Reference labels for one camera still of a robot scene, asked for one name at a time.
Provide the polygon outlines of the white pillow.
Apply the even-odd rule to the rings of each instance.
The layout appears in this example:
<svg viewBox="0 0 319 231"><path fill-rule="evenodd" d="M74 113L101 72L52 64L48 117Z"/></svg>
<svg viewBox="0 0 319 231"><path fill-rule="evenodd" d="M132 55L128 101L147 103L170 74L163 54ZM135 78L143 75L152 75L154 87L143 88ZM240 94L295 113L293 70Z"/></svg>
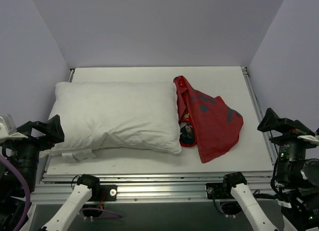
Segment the white pillow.
<svg viewBox="0 0 319 231"><path fill-rule="evenodd" d="M176 85L169 82L60 82L50 116L64 141L41 156L106 148L181 152Z"/></svg>

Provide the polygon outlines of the red printed pillowcase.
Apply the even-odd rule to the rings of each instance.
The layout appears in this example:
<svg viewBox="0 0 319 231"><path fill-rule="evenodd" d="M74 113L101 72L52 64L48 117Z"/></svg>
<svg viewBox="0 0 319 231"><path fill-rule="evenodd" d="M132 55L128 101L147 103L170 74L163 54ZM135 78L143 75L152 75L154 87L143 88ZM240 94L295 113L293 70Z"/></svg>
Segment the red printed pillowcase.
<svg viewBox="0 0 319 231"><path fill-rule="evenodd" d="M176 85L180 144L198 149L203 164L229 152L238 142L244 125L242 115L220 96L211 97L194 89L184 76Z"/></svg>

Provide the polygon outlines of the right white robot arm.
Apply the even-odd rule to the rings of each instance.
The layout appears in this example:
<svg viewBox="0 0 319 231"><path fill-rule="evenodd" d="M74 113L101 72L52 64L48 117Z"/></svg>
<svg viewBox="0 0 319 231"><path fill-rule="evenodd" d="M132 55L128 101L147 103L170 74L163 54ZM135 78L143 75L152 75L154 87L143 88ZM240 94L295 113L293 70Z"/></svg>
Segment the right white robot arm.
<svg viewBox="0 0 319 231"><path fill-rule="evenodd" d="M306 151L319 145L319 133L299 120L280 118L268 108L257 127L260 132L277 131L270 142L279 147L270 181L274 195L253 194L240 172L224 176L221 191L234 198L255 231L276 231L257 199L273 199L281 207L286 231L319 229L319 160L306 158Z"/></svg>

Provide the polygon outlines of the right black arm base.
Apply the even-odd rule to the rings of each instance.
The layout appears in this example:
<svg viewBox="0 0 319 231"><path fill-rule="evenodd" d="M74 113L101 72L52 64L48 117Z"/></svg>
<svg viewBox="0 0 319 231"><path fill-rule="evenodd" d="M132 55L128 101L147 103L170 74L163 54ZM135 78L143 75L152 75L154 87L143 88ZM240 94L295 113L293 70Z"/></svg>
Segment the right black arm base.
<svg viewBox="0 0 319 231"><path fill-rule="evenodd" d="M230 192L226 190L223 183L206 183L206 195L209 200L213 198L218 200L232 199Z"/></svg>

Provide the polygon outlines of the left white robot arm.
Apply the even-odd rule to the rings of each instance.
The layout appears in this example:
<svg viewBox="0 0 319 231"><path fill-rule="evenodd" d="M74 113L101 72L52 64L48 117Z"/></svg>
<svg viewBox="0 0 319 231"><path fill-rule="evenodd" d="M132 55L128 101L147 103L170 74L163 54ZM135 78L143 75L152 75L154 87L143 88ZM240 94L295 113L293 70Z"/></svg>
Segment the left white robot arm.
<svg viewBox="0 0 319 231"><path fill-rule="evenodd" d="M28 221L39 153L64 142L59 115L47 122L28 121L16 127L11 115L0 118L0 229L19 231ZM99 179L78 178L73 191L43 231L66 231L87 201L100 196Z"/></svg>

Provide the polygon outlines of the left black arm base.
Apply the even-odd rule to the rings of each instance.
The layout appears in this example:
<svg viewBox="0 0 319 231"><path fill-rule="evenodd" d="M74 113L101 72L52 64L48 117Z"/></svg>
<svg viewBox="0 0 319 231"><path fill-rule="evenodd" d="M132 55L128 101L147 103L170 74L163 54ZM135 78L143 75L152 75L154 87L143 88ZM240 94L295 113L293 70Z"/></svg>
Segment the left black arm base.
<svg viewBox="0 0 319 231"><path fill-rule="evenodd" d="M117 185L98 185L92 189L93 202L114 202L117 200Z"/></svg>

